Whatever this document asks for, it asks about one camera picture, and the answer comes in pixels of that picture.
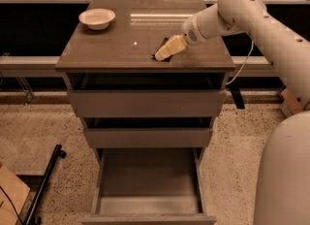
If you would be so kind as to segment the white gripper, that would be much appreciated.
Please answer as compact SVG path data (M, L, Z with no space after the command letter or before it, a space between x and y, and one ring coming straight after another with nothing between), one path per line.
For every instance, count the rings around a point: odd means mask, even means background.
M155 52L154 57L157 61L163 61L183 51L186 49L187 44L197 46L206 41L198 27L197 16L187 18L183 22L181 30L184 37L181 35L172 36Z

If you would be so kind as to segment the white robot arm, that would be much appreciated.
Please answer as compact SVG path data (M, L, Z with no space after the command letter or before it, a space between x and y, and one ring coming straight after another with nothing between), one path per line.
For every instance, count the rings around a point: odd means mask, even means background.
M190 16L156 52L163 61L187 46L244 32L299 100L301 112L267 139L260 162L254 225L310 225L310 44L270 15L262 0L218 0Z

